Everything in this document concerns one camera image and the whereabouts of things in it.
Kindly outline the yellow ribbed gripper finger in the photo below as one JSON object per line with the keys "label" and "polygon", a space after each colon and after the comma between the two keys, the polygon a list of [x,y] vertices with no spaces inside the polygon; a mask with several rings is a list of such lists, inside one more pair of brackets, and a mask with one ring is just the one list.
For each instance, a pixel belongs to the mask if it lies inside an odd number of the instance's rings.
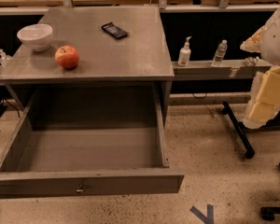
{"label": "yellow ribbed gripper finger", "polygon": [[256,73],[250,96],[243,124],[248,129],[258,129],[280,110],[280,65],[274,65],[265,73]]}

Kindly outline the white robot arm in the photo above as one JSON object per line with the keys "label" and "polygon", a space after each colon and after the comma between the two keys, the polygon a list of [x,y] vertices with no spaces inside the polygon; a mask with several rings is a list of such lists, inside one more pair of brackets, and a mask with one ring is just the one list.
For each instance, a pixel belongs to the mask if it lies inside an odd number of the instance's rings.
{"label": "white robot arm", "polygon": [[265,73],[256,73],[243,119],[246,128],[258,129],[280,110],[280,7],[240,49],[259,53],[261,59],[272,66]]}

